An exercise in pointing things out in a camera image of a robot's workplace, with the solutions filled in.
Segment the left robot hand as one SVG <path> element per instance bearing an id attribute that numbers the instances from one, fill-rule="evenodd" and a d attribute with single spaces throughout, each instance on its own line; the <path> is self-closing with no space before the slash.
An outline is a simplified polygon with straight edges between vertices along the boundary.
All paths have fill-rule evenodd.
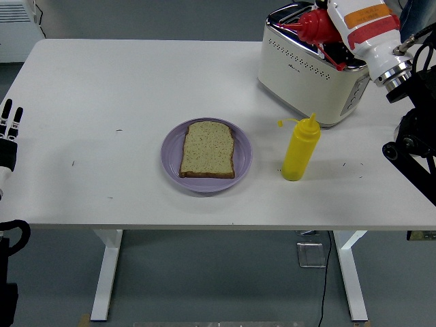
<path id="1" fill-rule="evenodd" d="M 1 113 L 1 198 L 4 194 L 6 180 L 11 177 L 16 166 L 18 152 L 16 139 L 23 114 L 23 108 L 17 107 L 12 122 L 8 125 L 12 106 L 12 99 L 7 99 Z"/>

